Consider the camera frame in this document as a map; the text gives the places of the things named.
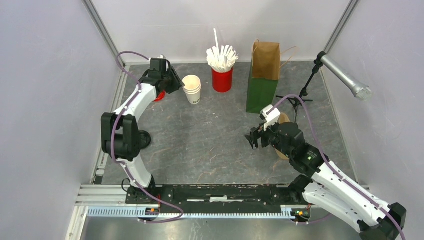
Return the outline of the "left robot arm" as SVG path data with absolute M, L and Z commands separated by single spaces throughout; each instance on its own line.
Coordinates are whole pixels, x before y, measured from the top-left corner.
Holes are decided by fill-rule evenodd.
M 115 111 L 101 116 L 101 148 L 127 174 L 130 184 L 139 188 L 138 197 L 145 204 L 153 203 L 157 190 L 154 178 L 146 169 L 140 152 L 151 143 L 151 136 L 139 130 L 138 120 L 162 92 L 171 94 L 184 83 L 166 58 L 152 58 L 149 69 L 137 80 L 130 97 Z

